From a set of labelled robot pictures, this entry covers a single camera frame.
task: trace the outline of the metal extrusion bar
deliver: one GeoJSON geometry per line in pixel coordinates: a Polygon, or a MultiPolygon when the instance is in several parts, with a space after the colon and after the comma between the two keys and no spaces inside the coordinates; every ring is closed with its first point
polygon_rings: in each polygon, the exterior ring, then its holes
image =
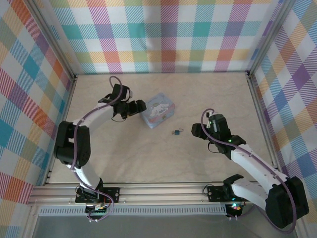
{"type": "MultiPolygon", "coordinates": [[[[65,105],[65,110],[64,110],[64,113],[63,113],[63,116],[62,116],[62,121],[63,120],[66,120],[67,118],[67,115],[68,115],[68,111],[69,111],[69,108],[70,108],[70,104],[71,104],[71,100],[73,98],[73,95],[74,95],[74,91],[75,91],[75,87],[76,87],[76,83],[77,83],[77,80],[75,78],[75,81],[72,82],[72,85],[70,87],[70,91],[69,91],[69,96],[68,96],[68,100],[67,100],[67,103],[65,105]]],[[[50,155],[50,159],[49,159],[49,162],[48,162],[48,166],[46,167],[46,170],[45,170],[45,175],[43,177],[43,181],[41,184],[45,185],[46,183],[49,182],[50,180],[50,177],[51,177],[51,173],[53,171],[53,166],[54,166],[54,163],[55,163],[55,157],[53,155],[53,150],[51,151],[51,155],[50,155]]]]}
{"type": "Polygon", "coordinates": [[[40,207],[34,206],[31,208],[29,213],[29,217],[27,219],[26,226],[24,227],[23,231],[23,238],[31,238],[33,237],[33,233],[35,230],[36,222],[39,216],[40,207]]]}
{"type": "MultiPolygon", "coordinates": [[[[222,182],[202,183],[108,183],[106,187],[120,187],[116,206],[125,205],[202,205],[231,204],[209,202],[202,189],[207,185],[223,185],[222,182]]],[[[34,187],[29,206],[82,206],[75,203],[75,188],[79,184],[48,184],[34,187]]]]}
{"type": "Polygon", "coordinates": [[[66,73],[68,74],[68,77],[75,80],[76,73],[72,70],[66,56],[64,55],[63,51],[60,49],[56,38],[54,37],[50,27],[48,26],[45,19],[43,18],[36,3],[34,2],[34,0],[24,0],[24,3],[26,4],[31,14],[33,15],[34,19],[36,20],[37,24],[39,25],[43,35],[47,39],[49,45],[53,49],[58,60],[60,61],[64,69],[66,69],[66,73]]]}
{"type": "Polygon", "coordinates": [[[267,54],[272,42],[274,41],[275,37],[277,36],[279,29],[283,25],[288,13],[292,9],[296,0],[285,0],[283,6],[281,7],[280,11],[277,14],[276,19],[274,20],[271,30],[266,36],[263,45],[260,47],[260,50],[253,62],[253,65],[250,69],[250,74],[254,75],[260,64],[262,63],[265,55],[267,54]]]}
{"type": "Polygon", "coordinates": [[[278,170],[281,171],[281,166],[280,166],[278,159],[277,159],[276,150],[274,148],[273,141],[272,141],[272,138],[270,136],[270,133],[269,133],[269,130],[267,127],[264,113],[263,113],[261,106],[260,106],[260,100],[259,100],[258,95],[256,94],[256,89],[254,87],[254,84],[253,84],[252,79],[250,78],[250,75],[248,74],[248,72],[246,72],[246,79],[247,79],[248,86],[250,89],[253,104],[255,106],[255,109],[256,109],[256,112],[257,112],[257,115],[258,115],[258,118],[260,121],[260,126],[261,126],[261,129],[263,132],[264,140],[265,140],[266,146],[268,148],[268,152],[269,152],[270,157],[271,157],[272,165],[276,166],[278,168],[278,170]]]}

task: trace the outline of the vent grille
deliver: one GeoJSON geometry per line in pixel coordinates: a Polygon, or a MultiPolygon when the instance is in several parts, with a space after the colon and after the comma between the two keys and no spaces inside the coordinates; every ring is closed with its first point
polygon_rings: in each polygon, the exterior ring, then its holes
{"type": "MultiPolygon", "coordinates": [[[[79,216],[85,214],[85,207],[45,206],[41,216],[79,216]]],[[[224,215],[225,205],[182,205],[182,206],[116,206],[112,215],[224,215]]]]}

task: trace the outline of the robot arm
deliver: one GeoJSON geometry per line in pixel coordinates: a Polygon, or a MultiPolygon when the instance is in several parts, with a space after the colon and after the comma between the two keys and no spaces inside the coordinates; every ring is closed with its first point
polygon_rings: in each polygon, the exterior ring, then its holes
{"type": "Polygon", "coordinates": [[[208,124],[203,126],[214,139],[205,134],[200,123],[193,124],[192,134],[215,144],[221,154],[242,166],[261,185],[251,183],[241,175],[233,175],[223,181],[221,192],[225,199],[230,201],[244,198],[265,210],[277,227],[284,228],[293,222],[293,207],[284,188],[286,185],[295,202],[297,219],[308,214],[304,186],[299,178],[289,178],[256,155],[245,140],[231,134],[223,115],[213,114],[207,117],[208,124]]]}
{"type": "MultiPolygon", "coordinates": [[[[111,106],[105,107],[105,105],[118,97],[120,89],[121,86],[115,84],[112,93],[98,101],[95,107],[98,110],[88,115],[84,121],[81,121],[77,129],[77,160],[74,171],[84,184],[96,190],[102,188],[103,181],[89,162],[91,154],[90,136],[116,114],[120,114],[123,119],[126,119],[146,110],[146,105],[142,100],[129,102],[132,92],[126,86],[122,86],[122,93],[119,99],[112,103],[111,106]]],[[[74,159],[74,130],[80,120],[82,119],[72,122],[62,121],[57,131],[54,156],[69,168],[71,168],[74,159]]]]}

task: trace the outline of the small blue padlock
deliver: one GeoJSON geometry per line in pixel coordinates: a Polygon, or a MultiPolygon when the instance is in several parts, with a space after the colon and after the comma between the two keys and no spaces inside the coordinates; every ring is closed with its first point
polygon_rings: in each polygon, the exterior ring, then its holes
{"type": "Polygon", "coordinates": [[[181,132],[183,132],[184,130],[183,129],[178,129],[178,130],[174,130],[174,131],[172,131],[172,134],[173,135],[179,135],[181,132]]]}

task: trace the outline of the wire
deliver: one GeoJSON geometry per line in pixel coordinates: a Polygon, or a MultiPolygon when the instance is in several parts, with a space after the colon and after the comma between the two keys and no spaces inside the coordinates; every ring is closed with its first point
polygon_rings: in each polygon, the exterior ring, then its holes
{"type": "Polygon", "coordinates": [[[203,188],[203,194],[206,195],[206,196],[208,196],[208,194],[205,193],[205,189],[206,189],[206,187],[208,187],[208,186],[213,186],[213,185],[212,185],[212,184],[207,184],[207,185],[203,188]]]}
{"type": "MultiPolygon", "coordinates": [[[[106,197],[105,197],[105,199],[104,199],[104,203],[107,203],[107,199],[106,199],[106,197]]],[[[110,204],[111,204],[111,201],[109,201],[109,204],[108,204],[108,206],[106,206],[106,207],[109,207],[109,206],[110,206],[110,204]]]]}
{"type": "MultiPolygon", "coordinates": [[[[116,78],[116,79],[118,79],[116,76],[110,76],[109,80],[110,80],[110,86],[111,86],[111,88],[114,87],[114,85],[113,85],[112,82],[111,82],[111,79],[112,79],[113,77],[116,78]]],[[[128,90],[129,90],[129,97],[128,97],[127,100],[123,101],[123,102],[125,102],[125,103],[128,102],[128,101],[130,100],[130,98],[131,98],[130,88],[129,88],[128,90]]]]}
{"type": "Polygon", "coordinates": [[[217,140],[215,138],[213,138],[212,136],[209,135],[209,133],[207,132],[207,130],[205,129],[204,127],[204,115],[206,112],[208,111],[212,111],[212,113],[214,113],[214,109],[211,109],[211,108],[208,108],[206,110],[204,110],[202,116],[201,116],[201,126],[202,126],[202,130],[204,131],[204,133],[206,134],[206,136],[208,138],[210,138],[211,140],[217,142],[217,143],[220,143],[220,144],[223,144],[223,145],[228,145],[228,146],[231,146],[231,147],[234,147],[235,149],[238,149],[238,150],[241,150],[242,152],[246,153],[248,156],[252,157],[253,159],[255,159],[260,165],[262,165],[266,170],[268,170],[271,174],[273,174],[276,179],[282,184],[282,186],[285,188],[286,192],[287,192],[287,195],[291,201],[291,205],[292,205],[292,210],[293,210],[293,224],[291,226],[291,228],[287,231],[282,231],[280,228],[278,228],[275,224],[272,223],[272,221],[265,215],[264,217],[271,223],[271,225],[278,231],[280,231],[281,233],[284,233],[284,234],[290,234],[294,231],[295,229],[295,226],[296,226],[296,221],[297,221],[297,213],[296,213],[296,206],[295,206],[295,202],[294,202],[294,198],[291,194],[291,191],[289,190],[289,188],[286,186],[285,182],[278,176],[278,174],[272,170],[269,166],[267,166],[265,163],[263,163],[261,161],[261,159],[259,159],[257,156],[253,155],[252,153],[250,153],[249,151],[241,148],[240,146],[237,146],[237,145],[234,145],[234,144],[231,144],[231,143],[227,143],[227,142],[223,142],[223,141],[220,141],[220,140],[217,140]]]}
{"type": "Polygon", "coordinates": [[[210,152],[212,152],[212,153],[214,153],[214,154],[220,154],[220,152],[211,151],[210,148],[209,148],[210,145],[211,145],[211,143],[209,142],[209,143],[208,143],[208,150],[209,150],[210,152]]]}
{"type": "Polygon", "coordinates": [[[104,216],[102,216],[102,217],[99,218],[99,219],[95,219],[95,220],[94,220],[94,219],[92,219],[92,218],[90,217],[90,214],[88,214],[88,219],[89,219],[90,221],[96,221],[96,222],[103,220],[104,218],[106,218],[106,217],[113,211],[114,201],[113,201],[112,197],[110,197],[108,194],[103,193],[103,192],[101,192],[101,191],[98,191],[98,190],[94,189],[93,187],[87,185],[85,182],[82,181],[82,179],[81,179],[81,178],[78,176],[78,174],[76,173],[75,165],[76,165],[76,162],[77,162],[77,153],[78,153],[78,147],[77,147],[77,130],[78,130],[79,125],[80,125],[88,116],[90,116],[92,113],[94,113],[94,112],[96,112],[96,111],[98,111],[98,110],[100,110],[100,109],[103,109],[103,108],[105,108],[105,107],[111,106],[114,102],[116,102],[116,101],[120,98],[120,96],[121,96],[121,94],[122,94],[122,89],[123,89],[123,87],[122,87],[122,82],[121,82],[121,80],[120,80],[118,77],[116,77],[116,76],[110,76],[109,82],[110,82],[110,85],[111,85],[112,87],[113,87],[113,84],[112,84],[112,81],[111,81],[112,78],[117,79],[118,82],[119,82],[119,84],[120,84],[120,91],[119,91],[118,96],[117,96],[114,100],[112,100],[111,102],[109,102],[108,104],[105,104],[105,105],[103,105],[103,106],[101,106],[101,107],[94,108],[94,109],[92,109],[90,112],[88,112],[87,114],[85,114],[85,115],[78,121],[78,123],[76,124],[75,129],[74,129],[74,159],[73,159],[73,163],[72,163],[72,165],[71,165],[71,167],[70,167],[70,170],[74,172],[75,176],[76,176],[77,179],[81,182],[82,185],[84,185],[86,188],[89,188],[91,191],[94,191],[94,192],[96,192],[96,193],[98,193],[98,194],[100,194],[100,195],[103,195],[103,196],[107,197],[107,198],[111,201],[111,204],[112,204],[112,206],[111,206],[111,208],[109,209],[108,213],[105,214],[104,216]]]}
{"type": "Polygon", "coordinates": [[[124,122],[125,120],[127,120],[127,118],[124,119],[124,120],[122,120],[122,121],[114,120],[113,118],[111,118],[111,120],[113,120],[113,121],[115,121],[115,122],[124,122]]]}

